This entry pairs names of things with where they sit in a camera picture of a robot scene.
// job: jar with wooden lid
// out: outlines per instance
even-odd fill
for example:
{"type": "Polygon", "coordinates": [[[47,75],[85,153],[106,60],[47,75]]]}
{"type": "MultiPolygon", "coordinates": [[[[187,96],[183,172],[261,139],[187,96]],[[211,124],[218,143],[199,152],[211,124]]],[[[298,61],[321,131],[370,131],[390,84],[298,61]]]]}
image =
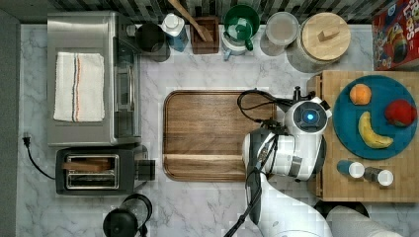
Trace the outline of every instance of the jar with wooden lid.
{"type": "Polygon", "coordinates": [[[316,14],[301,24],[296,40],[287,48],[287,57],[298,71],[319,72],[337,61],[350,41],[349,26],[341,17],[316,14]]]}

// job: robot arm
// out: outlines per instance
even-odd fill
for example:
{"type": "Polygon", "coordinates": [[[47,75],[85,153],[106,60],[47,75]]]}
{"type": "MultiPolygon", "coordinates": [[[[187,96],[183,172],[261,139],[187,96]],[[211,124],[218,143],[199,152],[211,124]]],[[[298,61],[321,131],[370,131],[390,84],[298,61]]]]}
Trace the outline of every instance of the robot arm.
{"type": "MultiPolygon", "coordinates": [[[[281,101],[286,106],[290,105],[284,122],[288,133],[278,129],[281,127],[274,123],[270,129],[261,127],[247,134],[244,139],[242,154],[246,167],[248,207],[225,236],[232,236],[249,214],[265,237],[332,237],[330,228],[320,213],[274,189],[266,179],[266,172],[272,172],[308,180],[321,156],[322,143],[325,145],[322,134],[331,116],[329,108],[318,98],[298,102],[298,89],[296,88],[292,102],[281,101]]],[[[280,101],[271,97],[265,95],[271,101],[280,101]]],[[[247,116],[243,112],[245,109],[241,107],[241,98],[242,96],[237,104],[247,116]]]]}
{"type": "Polygon", "coordinates": [[[262,193],[251,208],[250,219],[265,237],[332,237],[326,220],[314,208],[276,190],[268,183],[263,173],[252,172],[258,163],[251,157],[254,157],[256,152],[258,157],[260,156],[260,146],[269,137],[269,131],[260,128],[247,134],[243,142],[243,160],[248,171],[248,200],[256,198],[259,189],[262,193]]]}
{"type": "Polygon", "coordinates": [[[261,209],[257,225],[265,237],[332,237],[324,217],[313,207],[273,188],[261,175],[261,209]]]}

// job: white towel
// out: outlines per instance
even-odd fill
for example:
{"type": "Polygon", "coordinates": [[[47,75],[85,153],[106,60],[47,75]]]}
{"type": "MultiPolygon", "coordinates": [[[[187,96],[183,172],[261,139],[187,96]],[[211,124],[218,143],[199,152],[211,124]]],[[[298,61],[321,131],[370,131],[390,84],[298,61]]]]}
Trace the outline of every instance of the white towel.
{"type": "Polygon", "coordinates": [[[53,118],[101,121],[104,110],[104,58],[99,53],[59,52],[53,118]]]}

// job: blue plate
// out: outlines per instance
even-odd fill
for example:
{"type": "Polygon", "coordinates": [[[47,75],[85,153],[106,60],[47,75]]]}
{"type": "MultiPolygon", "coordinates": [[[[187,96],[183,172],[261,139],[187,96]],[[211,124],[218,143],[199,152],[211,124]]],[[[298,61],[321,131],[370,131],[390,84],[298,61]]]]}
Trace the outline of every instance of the blue plate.
{"type": "Polygon", "coordinates": [[[407,127],[387,123],[384,111],[388,104],[397,99],[404,99],[416,108],[416,104],[399,82],[384,76],[365,76],[348,84],[336,100],[333,110],[333,125],[340,141],[357,156],[370,160],[383,160],[400,153],[412,140],[417,120],[407,127]],[[372,90],[372,98],[365,106],[355,106],[349,93],[356,84],[365,84],[372,90]],[[366,145],[358,131],[358,121],[363,112],[371,113],[373,130],[380,135],[393,138],[393,143],[384,149],[372,149],[366,145]]]}

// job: banana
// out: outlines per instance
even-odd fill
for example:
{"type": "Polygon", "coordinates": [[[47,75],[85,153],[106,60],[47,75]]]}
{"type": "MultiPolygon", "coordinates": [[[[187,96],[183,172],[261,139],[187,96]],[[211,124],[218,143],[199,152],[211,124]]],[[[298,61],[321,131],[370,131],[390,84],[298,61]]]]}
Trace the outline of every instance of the banana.
{"type": "Polygon", "coordinates": [[[371,127],[371,114],[364,112],[358,123],[358,130],[364,142],[373,149],[381,149],[392,144],[393,139],[388,136],[381,136],[376,134],[371,127]]]}

